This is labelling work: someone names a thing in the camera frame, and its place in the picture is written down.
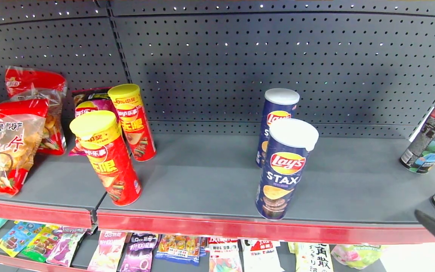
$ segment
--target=purple snack bag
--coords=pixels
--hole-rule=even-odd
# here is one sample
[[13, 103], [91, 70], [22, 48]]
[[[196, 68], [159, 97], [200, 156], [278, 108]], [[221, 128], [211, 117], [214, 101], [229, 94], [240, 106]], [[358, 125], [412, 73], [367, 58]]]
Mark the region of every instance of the purple snack bag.
[[120, 272], [150, 272], [152, 250], [157, 244], [157, 234], [134, 232], [127, 244]]
[[46, 259], [47, 263], [69, 267], [86, 229], [65, 228], [62, 237]]

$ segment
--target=blue chip can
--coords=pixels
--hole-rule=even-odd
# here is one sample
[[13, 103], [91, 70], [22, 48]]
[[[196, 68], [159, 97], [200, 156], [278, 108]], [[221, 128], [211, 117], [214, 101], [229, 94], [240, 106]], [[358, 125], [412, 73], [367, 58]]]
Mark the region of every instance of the blue chip can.
[[256, 196], [256, 208], [262, 217], [279, 220], [285, 216], [318, 137], [312, 125], [298, 119], [282, 119], [271, 124]]
[[292, 118], [292, 112], [300, 100], [300, 95], [287, 88], [271, 88], [264, 93], [263, 115], [259, 133], [258, 153], [256, 164], [262, 168], [266, 158], [268, 139], [270, 138], [270, 124], [278, 119]]

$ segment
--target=red shelf edge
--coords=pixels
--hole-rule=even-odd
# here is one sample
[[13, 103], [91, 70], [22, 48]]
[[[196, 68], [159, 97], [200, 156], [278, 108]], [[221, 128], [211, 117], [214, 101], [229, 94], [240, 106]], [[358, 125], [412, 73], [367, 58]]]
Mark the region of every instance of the red shelf edge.
[[375, 226], [293, 224], [289, 221], [244, 221], [233, 218], [191, 218], [115, 213], [97, 210], [99, 229], [179, 233], [183, 235], [223, 236], [274, 241], [299, 241], [328, 244], [411, 244], [435, 242], [435, 237], [420, 225]]
[[17, 267], [21, 269], [42, 271], [42, 272], [77, 272], [86, 271], [84, 269], [74, 268], [74, 267], [64, 267], [53, 265], [49, 263], [41, 263], [30, 260], [23, 260], [19, 258], [11, 258], [9, 256], [0, 255], [0, 264]]
[[91, 213], [86, 209], [35, 204], [17, 205], [14, 202], [2, 200], [0, 200], [0, 218], [87, 229], [91, 229], [92, 226]]

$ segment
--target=lay's stax can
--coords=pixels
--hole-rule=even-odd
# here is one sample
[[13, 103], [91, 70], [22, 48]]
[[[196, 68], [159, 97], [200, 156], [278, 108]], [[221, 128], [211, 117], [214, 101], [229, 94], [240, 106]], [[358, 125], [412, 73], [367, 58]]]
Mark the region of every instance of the lay's stax can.
[[298, 119], [279, 119], [270, 125], [270, 139], [261, 174], [256, 208], [262, 217], [279, 220], [302, 177], [319, 133]]
[[69, 124], [115, 205], [125, 206], [142, 191], [133, 170], [115, 114], [96, 110], [76, 117]]
[[264, 93], [263, 116], [261, 117], [261, 130], [259, 133], [258, 153], [256, 164], [263, 167], [268, 139], [270, 138], [269, 127], [272, 122], [278, 119], [291, 118], [300, 95], [287, 88], [271, 88]]

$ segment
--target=metal shelf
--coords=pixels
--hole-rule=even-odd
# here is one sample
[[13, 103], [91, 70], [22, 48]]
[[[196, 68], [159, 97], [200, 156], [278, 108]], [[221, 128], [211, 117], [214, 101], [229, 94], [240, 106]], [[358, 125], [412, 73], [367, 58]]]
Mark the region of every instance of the metal shelf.
[[[0, 238], [6, 234], [14, 224], [12, 222], [8, 222], [0, 229]], [[80, 244], [80, 247], [76, 251], [76, 255], [74, 257], [73, 262], [71, 263], [72, 267], [62, 267], [55, 266], [47, 263], [38, 263], [32, 260], [29, 260], [25, 257], [21, 257], [17, 255], [16, 258], [11, 258], [0, 249], [0, 263], [14, 266], [20, 268], [19, 272], [23, 272], [21, 269], [31, 269], [37, 271], [45, 271], [45, 272], [77, 272], [77, 271], [86, 271], [88, 263], [92, 258], [93, 252], [97, 248], [98, 245], [98, 231], [92, 236], [85, 236], [83, 241]], [[240, 252], [241, 261], [243, 261], [243, 254]], [[286, 272], [295, 271], [295, 255], [291, 254], [288, 251], [288, 246], [286, 243], [281, 243], [281, 246], [278, 248], [278, 255], [280, 258], [281, 267]], [[352, 272], [355, 271], [353, 268], [341, 265], [334, 258], [332, 258], [333, 268], [335, 272]], [[193, 266], [188, 264], [178, 264], [173, 262], [168, 262], [165, 260], [156, 260], [155, 258], [152, 260], [152, 271], [153, 272], [164, 272], [164, 271], [187, 271], [187, 272], [205, 272], [209, 270], [209, 255], [203, 256], [200, 258], [199, 266]], [[8, 271], [15, 272], [14, 270], [10, 270], [8, 267], [3, 267], [0, 271]], [[377, 261], [370, 267], [367, 267], [364, 272], [385, 272], [385, 268], [383, 267], [380, 261]]]
[[[70, 150], [74, 141], [69, 141]], [[86, 157], [37, 155], [23, 189], [0, 195], [0, 217], [90, 228], [105, 195]], [[80, 179], [81, 173], [87, 173]]]
[[[261, 170], [254, 136], [156, 134], [156, 158], [135, 163], [142, 196], [126, 207], [106, 197], [100, 229], [321, 243], [435, 241], [414, 209], [435, 217], [435, 169], [408, 172], [398, 158], [408, 141], [321, 138], [284, 220], [256, 211]], [[79, 172], [85, 180], [87, 174]]]

